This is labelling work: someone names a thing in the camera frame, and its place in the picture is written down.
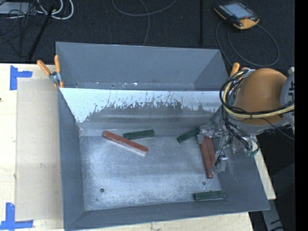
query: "white cable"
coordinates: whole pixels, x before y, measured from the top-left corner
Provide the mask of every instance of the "white cable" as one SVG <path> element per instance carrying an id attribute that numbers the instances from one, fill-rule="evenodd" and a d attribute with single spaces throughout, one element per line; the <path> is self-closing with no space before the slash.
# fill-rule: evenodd
<path id="1" fill-rule="evenodd" d="M 38 4 L 39 4 L 39 7 L 43 10 L 43 12 L 42 12 L 42 11 L 38 11 L 38 13 L 48 14 L 47 10 L 45 10 L 44 7 L 40 4 L 40 1 L 37 0 L 37 2 L 38 2 Z M 60 6 L 59 10 L 58 10 L 58 11 L 55 11 L 55 12 L 53 12 L 53 13 L 51 13 L 52 15 L 61 12 L 61 10 L 62 10 L 62 8 L 63 8 L 63 1 L 60 0 L 60 3 L 61 3 L 61 6 Z"/>
<path id="2" fill-rule="evenodd" d="M 67 20 L 67 19 L 69 19 L 69 18 L 71 18 L 72 16 L 73 16 L 73 14 L 74 14 L 74 4 L 73 4 L 73 1 L 72 0 L 69 0 L 69 2 L 70 2 L 70 4 L 71 4 L 71 13 L 67 16 L 67 17 L 56 17 L 56 16 L 54 16 L 54 15 L 52 15 L 52 17 L 54 18 L 54 19 L 57 19 L 57 20 Z"/>

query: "wooden block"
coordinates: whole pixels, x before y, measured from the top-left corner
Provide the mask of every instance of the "wooden block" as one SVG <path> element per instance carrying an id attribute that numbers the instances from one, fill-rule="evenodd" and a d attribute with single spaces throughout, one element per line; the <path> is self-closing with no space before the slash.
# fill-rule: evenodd
<path id="1" fill-rule="evenodd" d="M 211 179 L 214 177 L 214 173 L 210 170 L 215 164 L 215 151 L 212 143 L 212 139 L 204 137 L 203 142 L 200 144 L 200 150 L 202 160 L 205 168 L 206 177 Z"/>
<path id="2" fill-rule="evenodd" d="M 120 145 L 123 145 L 129 149 L 132 149 L 133 151 L 137 152 L 137 153 L 140 153 L 142 155 L 146 155 L 148 152 L 149 152 L 149 149 L 141 144 L 138 144 L 134 141 L 130 141 L 128 139 L 125 139 L 119 135 L 116 135 L 114 133 L 111 133 L 109 131 L 105 131 L 103 133 L 103 137 L 108 139 L 108 140 L 111 140 L 115 143 L 118 143 Z"/>

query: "wire bundle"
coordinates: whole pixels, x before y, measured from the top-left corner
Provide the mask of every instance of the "wire bundle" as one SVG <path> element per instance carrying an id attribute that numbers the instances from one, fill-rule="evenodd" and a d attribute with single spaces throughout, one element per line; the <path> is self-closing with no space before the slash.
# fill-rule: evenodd
<path id="1" fill-rule="evenodd" d="M 229 105 L 228 100 L 231 96 L 235 97 L 236 92 L 240 86 L 240 83 L 252 73 L 251 69 L 244 69 L 229 78 L 229 80 L 222 86 L 219 92 L 220 101 L 224 107 L 224 109 L 230 114 L 237 118 L 265 118 L 269 116 L 281 115 L 290 111 L 293 111 L 295 108 L 294 102 L 287 103 L 275 110 L 268 111 L 258 111 L 258 112 L 246 112 L 243 109 L 233 107 Z"/>

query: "black floor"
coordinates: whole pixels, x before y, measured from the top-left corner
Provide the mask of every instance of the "black floor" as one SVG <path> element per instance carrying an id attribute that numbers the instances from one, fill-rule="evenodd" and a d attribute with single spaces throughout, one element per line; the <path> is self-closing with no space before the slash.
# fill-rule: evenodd
<path id="1" fill-rule="evenodd" d="M 283 74 L 295 65 L 295 0 L 242 0 L 258 14 L 258 25 L 261 26 L 245 31 L 226 23 L 219 24 L 221 18 L 213 10 L 214 4 L 232 0 L 72 0 L 73 16 L 67 20 L 51 18 L 38 41 L 36 39 L 46 15 L 32 13 L 38 5 L 36 0 L 8 1 L 30 2 L 34 10 L 18 19 L 0 14 L 1 63 L 35 63 L 41 59 L 46 64 L 52 64 L 55 43 L 66 41 L 220 47 L 228 72 L 233 62 L 255 69 L 270 67 Z M 52 0 L 39 1 L 46 10 L 52 5 Z M 72 7 L 69 0 L 63 0 L 63 3 L 62 11 L 54 16 L 65 18 L 70 15 Z M 150 15 L 132 16 L 127 13 Z M 293 136 L 290 129 L 285 129 L 284 133 Z M 295 144 L 291 139 L 277 131 L 264 133 L 258 138 L 271 177 L 295 162 Z M 283 183 L 279 183 L 278 191 L 281 192 L 277 192 L 276 207 L 284 230 L 293 231 L 295 184 L 291 182 L 290 186 L 287 182 L 285 185 L 284 188 Z M 266 230 L 261 212 L 250 213 L 250 217 L 255 231 Z"/>

